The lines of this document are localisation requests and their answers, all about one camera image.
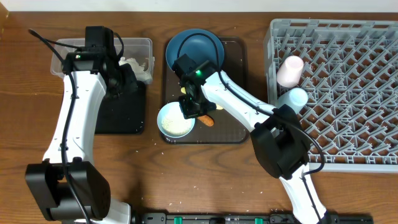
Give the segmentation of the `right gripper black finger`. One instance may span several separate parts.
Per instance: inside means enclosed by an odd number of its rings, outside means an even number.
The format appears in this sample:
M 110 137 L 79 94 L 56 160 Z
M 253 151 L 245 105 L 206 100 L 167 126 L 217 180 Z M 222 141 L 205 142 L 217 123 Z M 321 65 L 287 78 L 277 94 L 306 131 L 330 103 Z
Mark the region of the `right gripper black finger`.
M 190 95 L 179 96 L 178 102 L 185 119 L 199 116 L 199 104 Z
M 207 115 L 209 111 L 216 110 L 216 104 L 205 100 L 200 103 L 200 115 Z

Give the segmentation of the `cream plastic spoon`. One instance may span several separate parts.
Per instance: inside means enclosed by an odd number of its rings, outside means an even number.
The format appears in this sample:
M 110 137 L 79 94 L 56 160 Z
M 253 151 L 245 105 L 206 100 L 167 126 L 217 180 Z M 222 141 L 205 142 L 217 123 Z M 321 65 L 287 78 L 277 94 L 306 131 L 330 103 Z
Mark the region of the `cream plastic spoon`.
M 186 91 L 185 91 L 185 87 L 181 87 L 180 91 L 185 95 Z M 216 109 L 217 110 L 223 110 L 224 108 L 222 108 L 220 105 L 216 105 Z

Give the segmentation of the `orange carrot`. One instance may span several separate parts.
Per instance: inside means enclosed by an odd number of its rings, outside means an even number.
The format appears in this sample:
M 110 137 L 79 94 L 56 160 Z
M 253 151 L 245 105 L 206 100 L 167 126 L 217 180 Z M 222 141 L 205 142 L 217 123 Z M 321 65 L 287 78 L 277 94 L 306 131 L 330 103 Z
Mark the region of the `orange carrot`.
M 199 116 L 197 119 L 209 127 L 212 127 L 215 124 L 213 118 L 208 115 Z

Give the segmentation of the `light blue bowl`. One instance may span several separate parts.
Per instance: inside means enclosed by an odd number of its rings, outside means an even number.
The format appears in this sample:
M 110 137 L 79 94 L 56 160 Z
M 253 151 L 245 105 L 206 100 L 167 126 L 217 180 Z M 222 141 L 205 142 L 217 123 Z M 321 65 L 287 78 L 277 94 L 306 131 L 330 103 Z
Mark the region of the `light blue bowl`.
M 185 119 L 179 102 L 170 102 L 158 112 L 157 125 L 161 133 L 170 138 L 186 136 L 195 125 L 194 118 Z

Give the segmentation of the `dark blue plate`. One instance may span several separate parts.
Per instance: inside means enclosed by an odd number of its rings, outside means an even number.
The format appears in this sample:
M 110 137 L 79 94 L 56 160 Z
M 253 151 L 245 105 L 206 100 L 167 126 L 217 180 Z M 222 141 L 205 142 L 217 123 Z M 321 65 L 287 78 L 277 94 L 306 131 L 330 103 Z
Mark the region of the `dark blue plate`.
M 172 68 L 174 61 L 176 61 L 178 49 L 183 40 L 192 34 L 193 36 L 187 39 L 182 45 L 180 56 L 187 54 L 198 65 L 207 60 L 217 64 L 215 53 L 217 50 L 218 65 L 221 68 L 224 61 L 223 44 L 216 35 L 203 29 L 184 30 L 171 38 L 165 51 L 165 58 L 169 68 Z

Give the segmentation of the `pink cup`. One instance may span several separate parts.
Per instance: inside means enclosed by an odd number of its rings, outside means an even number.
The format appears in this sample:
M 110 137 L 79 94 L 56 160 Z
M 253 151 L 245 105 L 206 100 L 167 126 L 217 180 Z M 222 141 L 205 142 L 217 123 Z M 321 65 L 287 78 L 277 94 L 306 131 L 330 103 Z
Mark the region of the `pink cup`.
M 277 83 L 286 88 L 299 84 L 303 72 L 304 61 L 295 55 L 287 57 L 277 72 Z

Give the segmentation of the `light blue cup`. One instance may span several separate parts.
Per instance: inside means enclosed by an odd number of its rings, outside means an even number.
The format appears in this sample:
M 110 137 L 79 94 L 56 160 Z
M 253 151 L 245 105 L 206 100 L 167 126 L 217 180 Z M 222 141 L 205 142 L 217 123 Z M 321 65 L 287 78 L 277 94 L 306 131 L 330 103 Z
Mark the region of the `light blue cup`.
M 296 114 L 299 114 L 307 102 L 307 92 L 301 88 L 293 88 L 278 98 L 277 107 L 280 108 L 287 105 L 292 108 Z

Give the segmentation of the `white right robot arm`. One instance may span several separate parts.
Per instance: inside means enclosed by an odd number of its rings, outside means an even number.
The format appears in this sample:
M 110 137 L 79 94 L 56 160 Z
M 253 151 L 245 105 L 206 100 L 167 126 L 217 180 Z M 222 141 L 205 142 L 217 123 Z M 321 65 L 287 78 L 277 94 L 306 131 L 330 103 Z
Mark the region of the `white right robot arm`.
M 310 178 L 314 171 L 308 151 L 314 140 L 303 131 L 292 108 L 258 100 L 210 61 L 199 65 L 183 55 L 172 70 L 185 89 L 178 99 L 185 118 L 222 107 L 250 132 L 258 163 L 282 182 L 294 217 L 300 223 L 326 223 L 326 208 Z

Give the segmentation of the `grey dishwasher rack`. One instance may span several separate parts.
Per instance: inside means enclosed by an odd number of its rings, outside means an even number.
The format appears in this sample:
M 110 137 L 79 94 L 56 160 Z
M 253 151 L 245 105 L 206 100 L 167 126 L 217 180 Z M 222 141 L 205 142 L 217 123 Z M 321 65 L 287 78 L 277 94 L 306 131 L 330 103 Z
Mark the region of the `grey dishwasher rack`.
M 397 172 L 397 22 L 274 19 L 264 39 L 267 95 L 284 60 L 304 62 L 298 114 L 329 172 Z

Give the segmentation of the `crumpled white paper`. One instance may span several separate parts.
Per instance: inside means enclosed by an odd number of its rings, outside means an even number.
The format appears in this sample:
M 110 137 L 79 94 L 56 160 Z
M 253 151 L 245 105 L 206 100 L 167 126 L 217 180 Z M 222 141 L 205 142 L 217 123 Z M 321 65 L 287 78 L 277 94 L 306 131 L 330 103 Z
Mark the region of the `crumpled white paper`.
M 138 81 L 150 84 L 152 82 L 152 75 L 145 69 L 145 66 L 139 65 L 134 58 L 121 57 L 119 65 L 129 64 Z

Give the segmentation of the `pile of rice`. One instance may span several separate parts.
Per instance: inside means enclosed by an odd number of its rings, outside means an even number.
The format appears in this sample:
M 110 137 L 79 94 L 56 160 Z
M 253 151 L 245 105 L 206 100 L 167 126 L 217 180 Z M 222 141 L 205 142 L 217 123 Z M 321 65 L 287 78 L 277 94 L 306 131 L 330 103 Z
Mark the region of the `pile of rice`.
M 191 129 L 192 119 L 185 119 L 179 110 L 169 110 L 162 119 L 161 125 L 168 134 L 181 136 Z

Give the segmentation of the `dark brown serving tray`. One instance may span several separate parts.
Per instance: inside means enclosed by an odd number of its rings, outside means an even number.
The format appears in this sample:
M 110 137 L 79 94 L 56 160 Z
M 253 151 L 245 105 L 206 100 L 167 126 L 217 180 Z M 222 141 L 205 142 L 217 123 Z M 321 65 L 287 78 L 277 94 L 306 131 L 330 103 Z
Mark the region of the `dark brown serving tray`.
M 243 104 L 242 99 L 248 101 L 250 94 L 246 91 L 248 76 L 246 46 L 238 37 L 220 37 L 224 47 L 224 61 L 222 64 L 222 77 L 224 82 L 229 83 L 228 88 L 222 87 L 220 97 L 226 96 L 235 103 Z M 163 72 L 163 104 L 174 102 L 182 96 L 179 79 L 164 64 Z M 163 140 L 169 144 L 241 144 L 250 136 L 250 131 L 237 120 L 228 110 L 213 110 L 208 112 L 215 124 L 206 126 L 198 119 L 195 120 L 194 128 L 184 137 L 170 138 L 161 134 Z

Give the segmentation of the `black square bin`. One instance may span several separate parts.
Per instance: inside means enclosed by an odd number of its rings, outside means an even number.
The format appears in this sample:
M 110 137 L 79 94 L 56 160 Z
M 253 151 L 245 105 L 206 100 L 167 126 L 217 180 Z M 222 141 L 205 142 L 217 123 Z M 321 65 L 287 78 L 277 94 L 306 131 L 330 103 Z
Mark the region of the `black square bin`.
M 145 116 L 146 84 L 138 81 L 135 92 L 101 102 L 95 134 L 141 134 Z

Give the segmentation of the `clear plastic bin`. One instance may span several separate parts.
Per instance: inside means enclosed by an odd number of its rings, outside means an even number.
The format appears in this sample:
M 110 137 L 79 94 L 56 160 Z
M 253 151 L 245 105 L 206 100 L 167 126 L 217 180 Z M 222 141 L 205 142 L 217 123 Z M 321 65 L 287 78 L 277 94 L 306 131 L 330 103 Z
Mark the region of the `clear plastic bin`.
M 76 47 L 84 47 L 85 45 L 84 38 L 59 39 L 57 40 L 57 42 L 67 45 L 73 45 Z M 124 44 L 124 52 L 122 57 L 136 59 L 139 65 L 145 66 L 145 69 L 148 72 L 150 72 L 153 81 L 155 58 L 152 53 L 152 41 L 149 38 L 140 37 L 140 38 L 122 38 L 122 42 Z M 117 37 L 114 38 L 114 46 L 116 48 L 117 53 L 119 53 L 122 49 L 122 45 Z M 62 56 L 62 58 L 65 58 L 67 53 L 74 52 L 76 49 L 61 45 L 56 45 L 55 50 Z M 62 72 L 62 64 L 60 63 L 55 54 L 52 55 L 50 72 L 52 75 L 56 75 L 60 78 L 64 77 L 64 74 Z

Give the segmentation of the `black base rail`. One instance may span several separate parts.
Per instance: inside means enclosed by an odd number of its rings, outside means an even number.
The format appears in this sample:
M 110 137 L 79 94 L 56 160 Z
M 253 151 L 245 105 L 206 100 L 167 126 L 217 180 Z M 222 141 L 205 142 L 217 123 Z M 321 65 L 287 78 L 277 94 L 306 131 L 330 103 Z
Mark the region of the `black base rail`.
M 292 214 L 273 213 L 270 215 L 221 215 L 221 214 L 166 214 L 144 213 L 133 215 L 132 224 L 293 224 L 300 223 Z M 337 215 L 326 214 L 322 224 L 374 224 L 371 216 L 367 215 Z

